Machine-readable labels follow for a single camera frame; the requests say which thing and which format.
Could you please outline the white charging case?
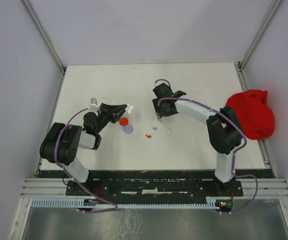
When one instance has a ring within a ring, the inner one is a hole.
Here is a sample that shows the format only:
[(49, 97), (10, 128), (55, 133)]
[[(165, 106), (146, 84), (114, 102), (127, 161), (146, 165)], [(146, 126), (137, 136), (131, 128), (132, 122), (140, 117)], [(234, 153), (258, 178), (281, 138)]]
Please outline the white charging case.
[(125, 111), (130, 115), (133, 112), (134, 106), (128, 104)]

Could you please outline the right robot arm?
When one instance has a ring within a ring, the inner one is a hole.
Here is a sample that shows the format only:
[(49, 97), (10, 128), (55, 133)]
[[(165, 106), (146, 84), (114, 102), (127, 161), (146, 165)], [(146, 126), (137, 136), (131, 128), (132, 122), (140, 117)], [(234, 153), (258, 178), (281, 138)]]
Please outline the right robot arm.
[(217, 180), (213, 183), (213, 190), (220, 196), (227, 194), (231, 190), (230, 181), (235, 177), (236, 154), (247, 145), (247, 137), (235, 111), (229, 106), (208, 106), (181, 90), (173, 92), (166, 83), (156, 85), (153, 93), (156, 96), (152, 103), (157, 119), (183, 114), (205, 124), (210, 144), (217, 154)]

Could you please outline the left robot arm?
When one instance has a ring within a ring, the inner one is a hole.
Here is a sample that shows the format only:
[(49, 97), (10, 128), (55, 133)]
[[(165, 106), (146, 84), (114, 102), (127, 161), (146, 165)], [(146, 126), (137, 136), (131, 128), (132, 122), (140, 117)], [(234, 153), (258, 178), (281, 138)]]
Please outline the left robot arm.
[(89, 195), (94, 191), (94, 182), (90, 180), (89, 170), (77, 157), (78, 149), (97, 150), (102, 140), (100, 132), (132, 111), (133, 106), (129, 104), (92, 103), (73, 115), (68, 123), (52, 125), (40, 146), (40, 157), (60, 167), (78, 183), (77, 189), (83, 195)]

